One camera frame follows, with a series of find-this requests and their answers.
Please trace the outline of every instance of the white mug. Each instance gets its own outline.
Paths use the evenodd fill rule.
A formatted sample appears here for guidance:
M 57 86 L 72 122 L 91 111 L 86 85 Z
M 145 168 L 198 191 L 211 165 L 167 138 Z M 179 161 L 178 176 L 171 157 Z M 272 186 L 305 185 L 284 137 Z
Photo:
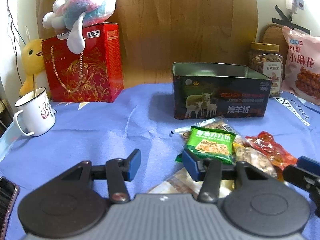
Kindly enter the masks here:
M 19 109 L 13 116 L 14 124 L 23 136 L 39 136 L 47 131 L 56 122 L 56 117 L 52 111 L 45 88 L 38 88 L 36 96 L 33 91 L 20 98 L 14 105 Z M 25 133 L 18 122 L 18 115 L 22 115 L 22 120 L 29 133 Z

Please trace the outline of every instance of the mug rim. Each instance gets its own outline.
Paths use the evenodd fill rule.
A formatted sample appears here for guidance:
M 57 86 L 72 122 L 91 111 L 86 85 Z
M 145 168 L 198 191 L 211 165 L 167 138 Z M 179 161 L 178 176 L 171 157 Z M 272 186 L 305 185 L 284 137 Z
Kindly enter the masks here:
M 28 100 L 27 102 L 18 105 L 18 103 L 19 103 L 20 100 L 22 100 L 24 97 L 26 97 L 26 96 L 29 95 L 30 93 L 33 93 L 33 91 L 25 94 L 22 98 L 20 98 L 20 99 L 15 103 L 14 106 L 15 106 L 15 107 L 24 106 L 24 105 L 26 105 L 27 103 L 30 103 L 32 100 L 38 98 L 40 95 L 42 95 L 42 94 L 45 92 L 45 87 L 37 88 L 37 89 L 36 89 L 36 92 L 37 92 L 38 89 L 43 89 L 43 90 L 42 90 L 38 95 L 36 95 L 34 98 L 31 98 L 31 99 Z

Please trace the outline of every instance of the round black cover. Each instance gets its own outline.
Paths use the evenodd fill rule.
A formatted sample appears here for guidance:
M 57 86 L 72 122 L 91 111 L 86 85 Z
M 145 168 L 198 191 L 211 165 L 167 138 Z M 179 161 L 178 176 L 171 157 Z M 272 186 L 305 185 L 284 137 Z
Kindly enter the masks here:
M 87 231 L 106 212 L 106 201 L 86 187 L 59 185 L 40 188 L 27 195 L 18 216 L 27 233 L 47 238 L 65 238 Z
M 301 232 L 310 215 L 308 201 L 275 179 L 250 181 L 225 198 L 223 211 L 241 230 L 265 237 Z

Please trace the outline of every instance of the stuffed animal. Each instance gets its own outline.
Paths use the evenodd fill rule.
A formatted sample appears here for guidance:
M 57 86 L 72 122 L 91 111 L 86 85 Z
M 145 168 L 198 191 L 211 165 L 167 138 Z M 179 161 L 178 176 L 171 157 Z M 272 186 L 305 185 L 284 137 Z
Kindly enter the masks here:
M 57 34 L 70 30 L 67 45 L 71 52 L 80 54 L 85 43 L 82 28 L 107 20 L 115 11 L 116 0 L 56 0 L 53 12 L 43 18 L 43 27 L 54 28 Z
M 21 52 L 21 60 L 26 80 L 23 83 L 19 94 L 24 96 L 33 91 L 33 75 L 36 75 L 37 88 L 45 87 L 48 97 L 51 98 L 47 75 L 44 68 L 41 39 L 35 39 L 25 45 Z

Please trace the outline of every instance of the red gift box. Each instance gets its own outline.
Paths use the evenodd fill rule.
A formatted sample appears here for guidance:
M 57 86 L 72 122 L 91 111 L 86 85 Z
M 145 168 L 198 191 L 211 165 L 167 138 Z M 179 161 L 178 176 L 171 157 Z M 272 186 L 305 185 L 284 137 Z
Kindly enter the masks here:
M 69 51 L 68 34 L 42 41 L 53 101 L 113 102 L 123 90 L 118 24 L 84 28 L 85 49 L 80 55 Z

